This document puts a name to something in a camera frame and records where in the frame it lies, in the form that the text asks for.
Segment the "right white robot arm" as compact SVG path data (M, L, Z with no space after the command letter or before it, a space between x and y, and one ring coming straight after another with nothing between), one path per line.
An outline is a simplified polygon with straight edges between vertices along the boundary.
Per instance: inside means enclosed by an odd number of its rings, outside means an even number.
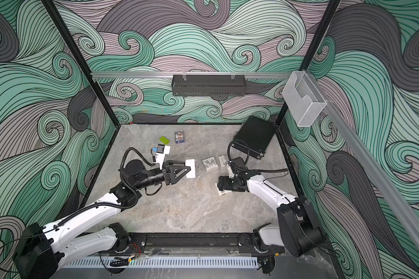
M320 248L325 236L313 203L304 196L286 193L263 176L263 173L285 173L287 169L248 169L250 148L243 140L232 140L227 153L233 174L219 177L218 189L253 194L277 214L276 226L267 223L254 229L255 249L259 253L266 253L271 247L278 246L298 258L314 248Z

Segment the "black aluminium case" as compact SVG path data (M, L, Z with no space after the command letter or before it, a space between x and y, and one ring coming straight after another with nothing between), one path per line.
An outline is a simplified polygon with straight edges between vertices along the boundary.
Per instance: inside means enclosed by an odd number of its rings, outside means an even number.
M276 126L259 117L250 116L236 133L232 147L247 154L247 146L250 149L249 156L262 159L276 131Z

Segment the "black wall-mounted tray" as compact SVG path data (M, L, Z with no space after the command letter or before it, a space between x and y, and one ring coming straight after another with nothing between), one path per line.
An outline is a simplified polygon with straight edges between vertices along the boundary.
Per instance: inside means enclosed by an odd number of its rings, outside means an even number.
M246 93L244 76L187 76L174 75L172 78L174 96L209 96L224 100L229 96L243 96Z

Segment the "green rectangular block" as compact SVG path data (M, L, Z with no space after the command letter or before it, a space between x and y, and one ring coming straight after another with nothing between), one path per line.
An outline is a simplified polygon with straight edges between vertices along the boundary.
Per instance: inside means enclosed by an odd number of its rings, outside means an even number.
M167 139L166 137L162 136L159 138L159 141L164 144L164 145L168 145L170 143L170 140Z

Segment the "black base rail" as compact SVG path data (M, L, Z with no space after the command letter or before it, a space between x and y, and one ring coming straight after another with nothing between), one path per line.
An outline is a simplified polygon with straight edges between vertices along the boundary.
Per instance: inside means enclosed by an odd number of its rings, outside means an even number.
M259 233L129 233L129 251L146 252L154 248L189 248L211 249L222 248L228 251L252 255L274 255L290 252L299 257L325 242L325 237L317 230L300 233L295 240L289 239L285 244L266 244L260 240Z

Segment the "aluminium wall rail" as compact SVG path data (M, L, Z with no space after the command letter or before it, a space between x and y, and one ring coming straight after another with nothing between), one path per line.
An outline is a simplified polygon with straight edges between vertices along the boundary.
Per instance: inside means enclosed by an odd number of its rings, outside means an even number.
M90 73L93 79L172 79L174 75L187 76L244 76L246 79L288 79L292 72L130 72L96 71Z

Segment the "clear acrylic wall holder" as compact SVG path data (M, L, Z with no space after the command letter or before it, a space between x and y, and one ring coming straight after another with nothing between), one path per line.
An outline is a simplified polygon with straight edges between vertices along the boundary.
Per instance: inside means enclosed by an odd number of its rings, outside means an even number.
M315 77L306 71L292 72L282 96L298 127L310 127L327 105Z

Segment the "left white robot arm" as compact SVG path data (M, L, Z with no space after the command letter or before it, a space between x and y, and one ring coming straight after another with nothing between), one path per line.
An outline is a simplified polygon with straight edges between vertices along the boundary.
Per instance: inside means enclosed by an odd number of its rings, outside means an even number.
M113 250L125 252L130 243L129 233L119 223L104 229L86 231L105 219L137 205L142 197L141 189L162 184L174 185L188 173L195 172L195 164L189 160L180 162L165 160L170 147L159 144L152 149L154 162L140 155L127 160L128 148L122 158L120 182L95 202L46 225L34 223L25 228L19 239L13 262L18 275L23 279L48 279L59 269L83 257Z

